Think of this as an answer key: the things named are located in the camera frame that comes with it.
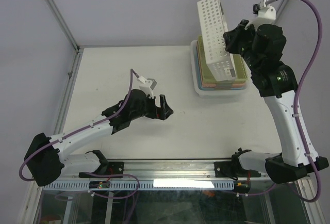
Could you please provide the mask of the green perforated basket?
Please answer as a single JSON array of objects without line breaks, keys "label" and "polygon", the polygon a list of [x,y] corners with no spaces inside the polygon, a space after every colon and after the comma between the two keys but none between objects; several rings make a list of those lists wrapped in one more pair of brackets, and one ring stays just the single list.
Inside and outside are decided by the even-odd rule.
[{"label": "green perforated basket", "polygon": [[233,55],[234,60],[234,68],[236,73],[236,79],[230,81],[216,81],[214,76],[212,75],[210,69],[208,68],[205,60],[204,46],[203,46],[203,38],[202,36],[198,36],[197,39],[197,53],[198,53],[198,61],[201,79],[203,85],[243,85],[247,80],[247,74],[245,70],[245,65],[242,58],[238,55]]}]

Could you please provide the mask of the white perforated basket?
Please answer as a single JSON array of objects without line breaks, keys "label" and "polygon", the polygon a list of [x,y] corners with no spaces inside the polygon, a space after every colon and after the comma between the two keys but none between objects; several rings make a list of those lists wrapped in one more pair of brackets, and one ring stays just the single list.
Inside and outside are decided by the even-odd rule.
[{"label": "white perforated basket", "polygon": [[233,55],[225,50],[228,28],[220,0],[201,0],[197,10],[208,69],[218,82],[236,79]]}]

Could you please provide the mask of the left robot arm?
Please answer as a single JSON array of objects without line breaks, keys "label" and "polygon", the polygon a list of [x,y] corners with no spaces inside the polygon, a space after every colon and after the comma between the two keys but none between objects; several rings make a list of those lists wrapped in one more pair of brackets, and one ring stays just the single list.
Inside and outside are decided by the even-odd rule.
[{"label": "left robot arm", "polygon": [[160,105],[157,106],[155,97],[133,89],[125,99],[108,107],[82,127],[51,137],[44,133],[36,135],[24,157],[33,181],[38,186],[47,186],[64,175],[105,177],[110,165],[101,151],[92,150],[84,154],[74,152],[99,138],[128,128],[138,118],[168,119],[174,111],[165,95],[161,94],[159,99]]}]

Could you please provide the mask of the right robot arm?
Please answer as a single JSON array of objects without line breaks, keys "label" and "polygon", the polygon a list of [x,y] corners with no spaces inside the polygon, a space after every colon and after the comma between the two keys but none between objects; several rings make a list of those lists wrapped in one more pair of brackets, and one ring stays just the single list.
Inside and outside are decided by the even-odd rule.
[{"label": "right robot arm", "polygon": [[248,170],[263,172],[281,184],[329,167],[327,158],[318,155],[310,140],[304,147],[301,139],[293,105],[298,84],[293,70],[281,61],[286,44],[282,28],[273,24],[255,28],[242,20],[223,37],[226,51],[242,56],[250,69],[252,82],[271,112],[282,148],[279,154],[239,149],[232,155],[231,172],[236,176]]}]

